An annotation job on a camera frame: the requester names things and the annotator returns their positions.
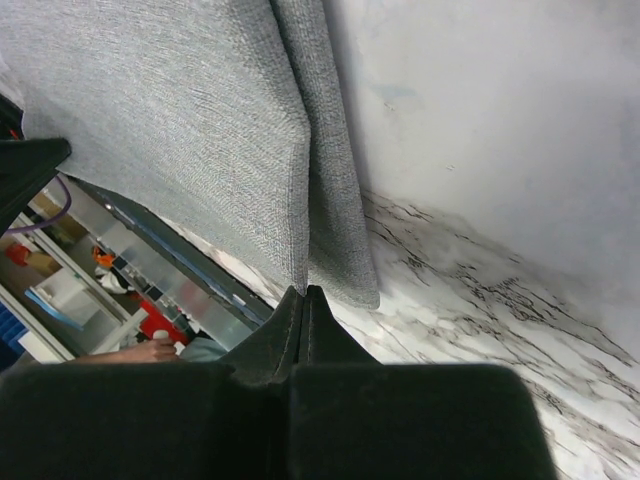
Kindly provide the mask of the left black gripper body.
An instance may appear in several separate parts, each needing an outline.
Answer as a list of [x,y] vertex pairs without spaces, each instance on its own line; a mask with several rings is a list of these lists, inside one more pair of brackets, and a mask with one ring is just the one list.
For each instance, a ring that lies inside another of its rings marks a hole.
[[71,155],[66,139],[25,139],[21,120],[19,107],[1,96],[1,234]]

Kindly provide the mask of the grey cloth napkin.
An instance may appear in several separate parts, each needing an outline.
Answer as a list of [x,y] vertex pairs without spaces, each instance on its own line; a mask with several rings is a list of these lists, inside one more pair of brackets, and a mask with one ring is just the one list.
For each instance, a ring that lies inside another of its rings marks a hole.
[[5,1],[29,137],[273,281],[379,304],[319,1]]

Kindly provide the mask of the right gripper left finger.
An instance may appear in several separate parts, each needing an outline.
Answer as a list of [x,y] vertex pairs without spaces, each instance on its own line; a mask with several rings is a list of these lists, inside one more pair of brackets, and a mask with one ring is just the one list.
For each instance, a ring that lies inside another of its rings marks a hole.
[[304,297],[289,287],[269,319],[224,356],[232,378],[249,387],[285,382],[299,352]]

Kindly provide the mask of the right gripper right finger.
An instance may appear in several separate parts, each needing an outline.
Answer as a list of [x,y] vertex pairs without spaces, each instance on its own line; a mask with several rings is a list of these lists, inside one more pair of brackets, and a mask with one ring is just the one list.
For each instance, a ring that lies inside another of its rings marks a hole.
[[299,332],[299,365],[379,365],[336,320],[324,291],[309,286]]

